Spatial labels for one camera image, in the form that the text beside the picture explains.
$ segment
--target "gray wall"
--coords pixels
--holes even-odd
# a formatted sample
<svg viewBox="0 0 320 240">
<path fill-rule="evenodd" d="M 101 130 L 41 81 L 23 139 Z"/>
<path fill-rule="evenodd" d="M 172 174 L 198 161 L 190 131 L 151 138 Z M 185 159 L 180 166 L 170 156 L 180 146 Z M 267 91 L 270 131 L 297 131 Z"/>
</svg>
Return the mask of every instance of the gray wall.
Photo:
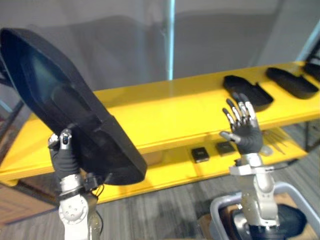
<svg viewBox="0 0 320 240">
<path fill-rule="evenodd" d="M 174 77 L 294 61 L 319 0 L 176 0 Z M 0 27 L 31 29 L 62 50 L 93 90 L 166 78 L 163 0 L 2 0 Z M 0 86 L 13 107 L 15 94 Z"/>
</svg>

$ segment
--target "lower yellow shelf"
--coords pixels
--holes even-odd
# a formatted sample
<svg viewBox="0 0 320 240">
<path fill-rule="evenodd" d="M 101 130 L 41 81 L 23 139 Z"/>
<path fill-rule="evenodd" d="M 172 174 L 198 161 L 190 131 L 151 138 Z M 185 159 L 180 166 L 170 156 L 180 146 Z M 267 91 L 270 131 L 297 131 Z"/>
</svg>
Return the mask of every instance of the lower yellow shelf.
<svg viewBox="0 0 320 240">
<path fill-rule="evenodd" d="M 274 142 L 264 139 L 264 144 L 273 150 L 271 156 L 262 157 L 265 165 L 307 155 L 282 129 L 274 128 L 271 131 L 277 139 L 273 139 Z M 230 155 L 220 156 L 215 145 L 222 141 L 220 139 L 164 150 L 162 162 L 148 167 L 144 181 L 126 186 L 105 185 L 98 203 L 226 175 L 229 173 L 229 167 L 234 164 L 234 160 L 238 159 L 240 155 L 238 152 L 234 152 Z M 206 148 L 210 156 L 209 161 L 194 162 L 191 149 L 198 147 Z"/>
</svg>

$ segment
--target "gray carpet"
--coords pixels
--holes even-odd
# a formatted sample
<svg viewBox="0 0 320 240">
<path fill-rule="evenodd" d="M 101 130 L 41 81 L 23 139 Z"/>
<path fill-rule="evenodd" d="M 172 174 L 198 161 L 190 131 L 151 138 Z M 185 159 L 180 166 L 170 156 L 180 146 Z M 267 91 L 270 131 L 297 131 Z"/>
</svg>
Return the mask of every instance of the gray carpet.
<svg viewBox="0 0 320 240">
<path fill-rule="evenodd" d="M 284 127 L 301 146 L 304 145 L 303 126 Z M 311 128 L 311 142 L 319 137 L 318 130 L 319 125 Z M 273 174 L 276 181 L 294 185 L 318 214 L 319 156 L 318 147 L 296 164 Z M 228 175 L 100 204 L 97 209 L 104 220 L 101 239 L 203 239 L 197 219 L 209 213 L 212 199 L 238 190 L 235 179 Z M 10 224 L 0 233 L 0 240 L 61 239 L 64 239 L 64 229 L 57 211 Z"/>
</svg>

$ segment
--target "yellow shelf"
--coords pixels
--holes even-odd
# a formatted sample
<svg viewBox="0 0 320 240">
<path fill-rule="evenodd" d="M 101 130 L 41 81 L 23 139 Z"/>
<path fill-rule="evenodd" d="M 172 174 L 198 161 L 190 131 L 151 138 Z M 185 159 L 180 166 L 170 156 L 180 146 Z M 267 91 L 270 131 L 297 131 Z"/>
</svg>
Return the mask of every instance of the yellow shelf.
<svg viewBox="0 0 320 240">
<path fill-rule="evenodd" d="M 264 144 L 273 150 L 271 156 L 262 157 L 265 165 L 301 158 L 307 155 L 283 130 L 276 128 L 272 129 L 272 131 L 282 136 L 282 143 L 286 146 L 279 141 L 275 141 L 275 143 L 285 154 L 279 152 L 265 140 Z M 240 155 L 238 152 L 235 152 L 221 157 L 215 148 L 215 144 L 218 142 L 221 142 L 221 140 L 206 141 L 204 143 L 164 150 L 163 162 L 149 167 L 144 181 L 127 186 L 105 185 L 104 191 L 99 196 L 98 203 L 228 174 L 229 167 L 234 165 L 234 160 L 238 159 Z M 206 148 L 210 156 L 209 161 L 201 163 L 193 161 L 191 149 L 198 147 Z"/>
<path fill-rule="evenodd" d="M 292 62 L 272 66 L 299 73 L 300 64 Z M 257 113 L 262 129 L 319 117 L 319 93 L 309 99 L 298 99 L 265 77 L 267 67 L 270 66 L 107 89 L 95 94 L 142 154 L 219 139 L 219 132 L 229 128 L 221 110 L 229 97 L 222 87 L 227 75 L 259 82 L 274 98 L 269 108 Z M 307 79 L 319 87 L 319 82 L 308 76 Z M 53 172 L 47 149 L 51 133 L 40 119 L 32 115 L 0 165 L 0 181 Z"/>
</svg>

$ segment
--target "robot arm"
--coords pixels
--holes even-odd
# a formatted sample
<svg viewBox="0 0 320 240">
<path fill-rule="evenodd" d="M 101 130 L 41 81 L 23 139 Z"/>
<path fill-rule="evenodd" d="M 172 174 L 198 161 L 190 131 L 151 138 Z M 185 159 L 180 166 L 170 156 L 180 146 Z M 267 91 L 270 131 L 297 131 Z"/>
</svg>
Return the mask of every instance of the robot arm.
<svg viewBox="0 0 320 240">
<path fill-rule="evenodd" d="M 226 140 L 234 142 L 241 154 L 235 166 L 230 167 L 230 173 L 236 175 L 239 182 L 242 192 L 241 205 L 250 231 L 257 228 L 270 230 L 279 225 L 279 218 L 278 206 L 274 200 L 275 182 L 269 169 L 263 166 L 259 155 L 263 146 L 262 132 L 249 99 L 244 94 L 234 93 L 232 96 L 236 99 L 240 111 L 227 99 L 234 118 L 223 108 L 231 132 L 220 133 Z"/>
<path fill-rule="evenodd" d="M 96 211 L 98 198 L 91 193 L 98 182 L 87 174 L 84 181 L 72 149 L 70 129 L 60 136 L 53 134 L 48 141 L 52 164 L 58 178 L 61 193 L 59 218 L 64 225 L 65 240 L 98 240 L 102 221 Z"/>
</svg>

